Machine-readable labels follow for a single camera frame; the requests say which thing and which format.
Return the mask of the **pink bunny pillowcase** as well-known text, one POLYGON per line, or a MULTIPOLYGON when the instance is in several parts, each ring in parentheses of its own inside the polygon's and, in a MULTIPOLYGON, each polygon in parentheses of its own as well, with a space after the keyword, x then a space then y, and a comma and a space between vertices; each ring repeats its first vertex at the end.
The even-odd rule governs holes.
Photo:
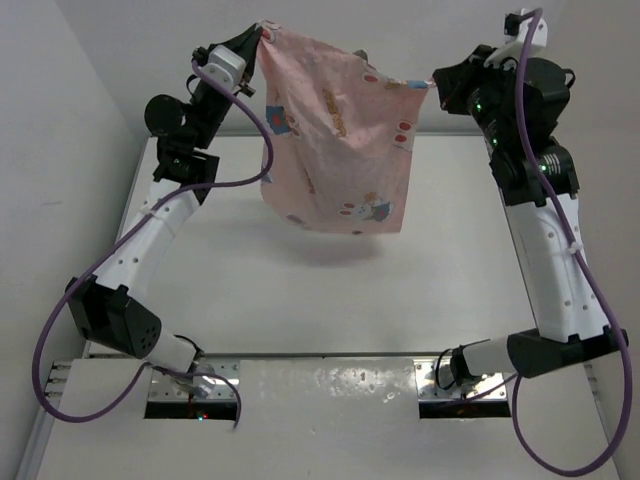
POLYGON ((397 233, 406 208, 424 80, 389 77, 366 59, 263 21, 273 165, 264 202, 321 233, 397 233))

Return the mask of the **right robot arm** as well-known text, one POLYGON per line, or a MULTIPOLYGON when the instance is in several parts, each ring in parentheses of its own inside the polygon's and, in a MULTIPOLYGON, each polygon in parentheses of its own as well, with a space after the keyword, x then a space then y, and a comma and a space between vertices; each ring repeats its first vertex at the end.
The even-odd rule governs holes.
POLYGON ((507 371, 534 378, 629 343, 627 333, 614 332, 580 267, 579 181, 571 154, 552 135, 575 76, 549 60, 528 60, 523 101, 530 162, 517 125, 517 61, 496 62, 497 52, 480 45, 463 62, 436 70, 434 80, 442 110, 471 116, 482 131, 535 326, 454 348, 448 369, 456 386, 507 371))

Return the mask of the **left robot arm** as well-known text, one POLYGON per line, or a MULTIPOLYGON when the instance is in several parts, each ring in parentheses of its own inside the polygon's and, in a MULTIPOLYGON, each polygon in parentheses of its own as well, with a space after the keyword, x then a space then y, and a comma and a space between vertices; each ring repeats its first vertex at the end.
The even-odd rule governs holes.
POLYGON ((206 150, 238 94, 252 96, 263 30, 249 27, 192 54, 189 100, 161 94, 146 105, 144 121, 156 140, 158 164, 138 213, 116 250, 69 283, 68 306, 81 336, 119 353, 174 372, 188 372, 199 355, 169 331, 143 302, 164 254, 181 227, 204 204, 219 166, 206 150))

